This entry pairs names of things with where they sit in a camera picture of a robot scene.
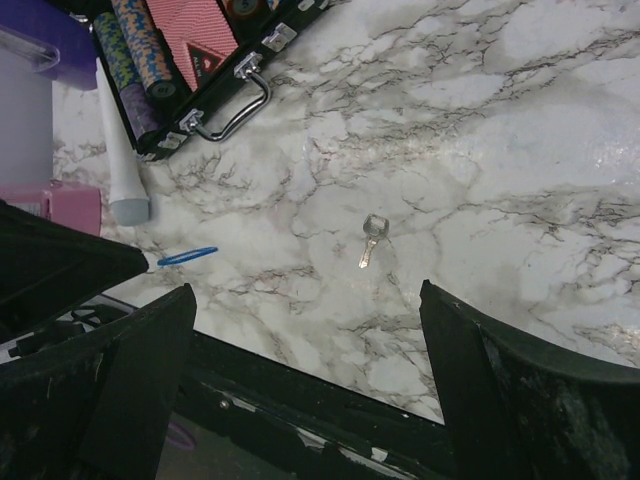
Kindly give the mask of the blue key tag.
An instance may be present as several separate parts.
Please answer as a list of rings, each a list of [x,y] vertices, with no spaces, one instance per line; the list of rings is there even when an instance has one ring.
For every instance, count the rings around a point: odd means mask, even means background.
[[[159,259],[156,264],[160,267],[179,265],[207,255],[214,254],[217,251],[218,248],[215,246],[196,248],[189,251],[181,252],[179,254],[163,257]]]

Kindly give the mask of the silver key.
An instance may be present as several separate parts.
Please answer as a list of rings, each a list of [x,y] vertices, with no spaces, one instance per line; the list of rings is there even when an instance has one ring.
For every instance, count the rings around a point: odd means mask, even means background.
[[[367,268],[370,263],[374,247],[386,239],[389,232],[388,219],[375,214],[369,214],[363,223],[363,232],[366,236],[365,247],[359,260],[361,269]]]

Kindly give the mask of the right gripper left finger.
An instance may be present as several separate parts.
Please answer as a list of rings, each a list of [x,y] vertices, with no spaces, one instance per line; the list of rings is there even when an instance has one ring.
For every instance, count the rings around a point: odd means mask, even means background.
[[[2,478],[154,478],[195,314],[185,284],[90,333],[2,364]]]

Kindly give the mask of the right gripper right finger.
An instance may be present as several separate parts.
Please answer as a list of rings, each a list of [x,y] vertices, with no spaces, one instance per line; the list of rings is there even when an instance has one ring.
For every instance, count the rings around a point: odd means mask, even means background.
[[[430,281],[420,299],[458,478],[638,478],[638,369],[528,334]]]

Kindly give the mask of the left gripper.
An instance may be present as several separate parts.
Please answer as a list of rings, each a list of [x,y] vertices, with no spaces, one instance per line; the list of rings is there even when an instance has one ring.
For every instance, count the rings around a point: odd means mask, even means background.
[[[131,304],[100,293],[147,270],[144,254],[135,247],[2,202],[1,365],[131,314]]]

